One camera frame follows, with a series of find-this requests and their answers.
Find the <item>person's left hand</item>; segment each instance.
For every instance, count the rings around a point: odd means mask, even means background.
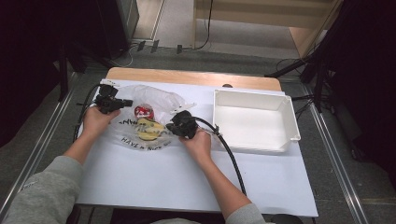
[[[81,135],[88,135],[97,138],[105,131],[108,124],[116,116],[120,114],[119,110],[113,111],[109,114],[102,114],[98,106],[92,106],[87,109],[84,116],[84,128]]]

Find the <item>black curtain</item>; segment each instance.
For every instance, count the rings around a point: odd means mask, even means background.
[[[9,142],[59,83],[62,4],[0,2],[0,147]]]
[[[327,81],[361,129],[352,143],[389,173],[396,188],[395,11],[390,0],[344,1],[342,19],[314,62],[335,71]]]

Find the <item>gray sleeve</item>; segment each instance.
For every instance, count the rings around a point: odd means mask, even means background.
[[[256,204],[249,203],[238,210],[234,211],[227,217],[227,224],[262,224],[265,223],[262,214]]]
[[[65,223],[79,195],[82,166],[60,156],[32,175],[12,202],[4,223]]]

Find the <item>wooden edge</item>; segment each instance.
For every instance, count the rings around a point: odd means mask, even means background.
[[[333,0],[329,12],[317,21],[316,29],[290,27],[290,34],[301,58],[306,57],[314,48],[315,43],[326,27],[332,25],[338,16],[342,0]]]
[[[242,89],[281,91],[279,80],[276,78],[246,77],[210,72],[114,67],[108,71],[106,78],[218,87],[230,84],[235,88]]]

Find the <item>wooden board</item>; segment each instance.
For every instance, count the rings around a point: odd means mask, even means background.
[[[217,0],[212,20],[313,28],[331,4],[332,0]],[[196,19],[207,19],[209,9],[209,0],[196,0]]]
[[[333,1],[327,8],[327,12],[321,17],[317,18],[315,26],[312,27],[290,27],[290,33],[293,38],[294,44],[300,54],[301,58],[304,58],[312,49],[315,47],[315,43],[318,40],[321,32],[325,29],[329,29],[335,18],[338,15],[338,10],[341,6],[341,1]]]
[[[176,70],[116,67],[111,68],[108,71],[106,78],[219,87],[223,86],[224,84],[230,84],[235,88],[281,91],[280,83],[276,78],[247,77],[209,72],[186,72]]]

